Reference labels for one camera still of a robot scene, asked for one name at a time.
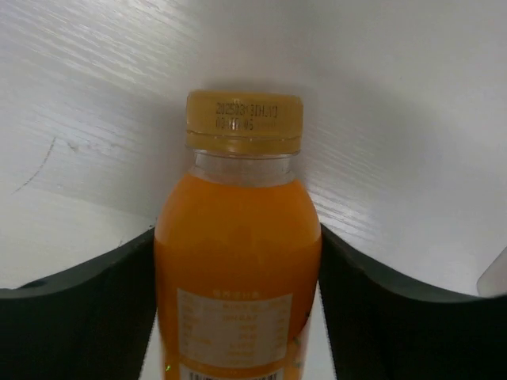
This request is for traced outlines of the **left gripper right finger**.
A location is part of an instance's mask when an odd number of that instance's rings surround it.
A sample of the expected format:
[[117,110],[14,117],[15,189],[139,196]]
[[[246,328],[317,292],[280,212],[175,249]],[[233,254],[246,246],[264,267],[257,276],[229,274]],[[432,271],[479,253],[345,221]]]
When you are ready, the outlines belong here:
[[338,379],[504,379],[506,297],[413,279],[322,228],[319,285]]

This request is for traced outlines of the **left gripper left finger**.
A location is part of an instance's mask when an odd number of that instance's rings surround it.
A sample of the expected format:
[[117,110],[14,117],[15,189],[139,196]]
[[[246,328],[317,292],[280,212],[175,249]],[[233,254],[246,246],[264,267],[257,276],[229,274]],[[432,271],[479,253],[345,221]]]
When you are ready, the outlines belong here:
[[154,232],[1,290],[3,379],[137,379],[156,312]]

